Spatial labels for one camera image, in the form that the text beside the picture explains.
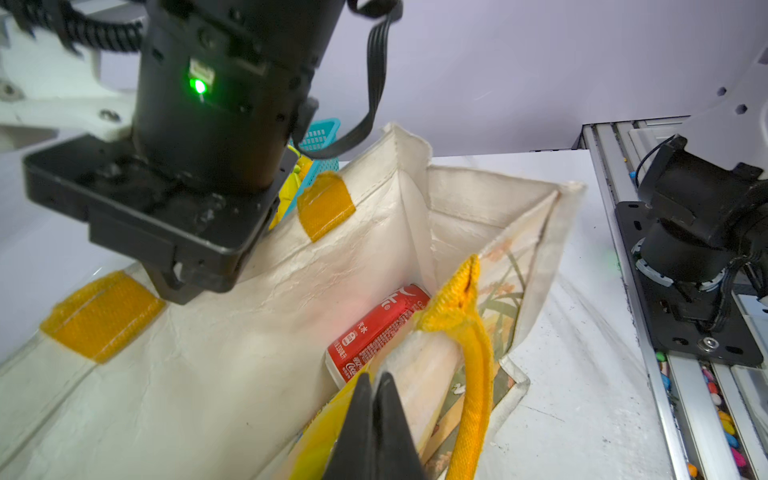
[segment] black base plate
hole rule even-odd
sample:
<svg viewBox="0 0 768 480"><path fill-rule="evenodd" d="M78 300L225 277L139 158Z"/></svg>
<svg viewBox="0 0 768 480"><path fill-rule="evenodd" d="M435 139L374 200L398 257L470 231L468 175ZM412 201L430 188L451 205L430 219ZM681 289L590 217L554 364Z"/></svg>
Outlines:
<svg viewBox="0 0 768 480"><path fill-rule="evenodd" d="M286 149L271 186L249 195L188 187L137 157L130 141L90 135L31 154L24 167L30 200L88 222L91 242L141 261L158 293L183 304L234 287L296 160Z"/></svg>
<svg viewBox="0 0 768 480"><path fill-rule="evenodd" d="M645 238L645 233L656 219L641 202L620 202L616 205L616 217L624 249L634 265L632 247ZM709 306L717 296L716 290L699 292L690 289L686 292L690 300L688 302L677 289L654 282L637 268L632 269L632 274L655 349L688 353L730 365L758 366L763 362L763 355L735 305L730 309L730 318L723 330L716 333L702 333L695 323L678 320L670 311L670 306L677 305L689 310L709 311ZM720 344L714 352L707 353L699 347L699 340L707 336L713 337Z"/></svg>

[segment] white tote bag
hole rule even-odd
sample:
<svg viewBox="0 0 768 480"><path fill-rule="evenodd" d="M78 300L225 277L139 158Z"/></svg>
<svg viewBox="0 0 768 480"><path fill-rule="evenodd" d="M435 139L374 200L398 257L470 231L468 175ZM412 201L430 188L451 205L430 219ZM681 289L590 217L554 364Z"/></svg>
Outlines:
<svg viewBox="0 0 768 480"><path fill-rule="evenodd" d="M313 242L289 215L231 292L168 305L104 364L38 334L0 368L0 478L268 476L338 390L326 347L403 285L434 294L472 253L511 378L493 433L527 386L506 354L536 320L584 187L430 158L426 142L389 125L339 172L348 219ZM139 266L128 272L151 290Z"/></svg>

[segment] table surface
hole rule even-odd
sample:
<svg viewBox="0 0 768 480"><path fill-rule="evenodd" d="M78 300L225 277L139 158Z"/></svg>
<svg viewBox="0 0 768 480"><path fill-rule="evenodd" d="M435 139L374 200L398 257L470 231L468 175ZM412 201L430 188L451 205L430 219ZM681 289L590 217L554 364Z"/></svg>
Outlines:
<svg viewBox="0 0 768 480"><path fill-rule="evenodd" d="M437 157L588 189L536 325L511 354L531 379L477 478L671 478L589 151Z"/></svg>

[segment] black corrugated hose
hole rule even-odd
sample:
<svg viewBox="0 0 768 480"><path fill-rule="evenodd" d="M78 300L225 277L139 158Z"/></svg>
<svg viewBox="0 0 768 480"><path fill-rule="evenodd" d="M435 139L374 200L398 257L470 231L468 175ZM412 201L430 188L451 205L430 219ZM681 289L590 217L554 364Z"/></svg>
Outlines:
<svg viewBox="0 0 768 480"><path fill-rule="evenodd" d="M0 0L0 8L13 12L13 1L21 2L18 12L30 25L55 30L53 16L42 3L32 0ZM69 40L98 50L130 52L141 49L141 22L108 23L92 20L69 8L64 13L65 33Z"/></svg>

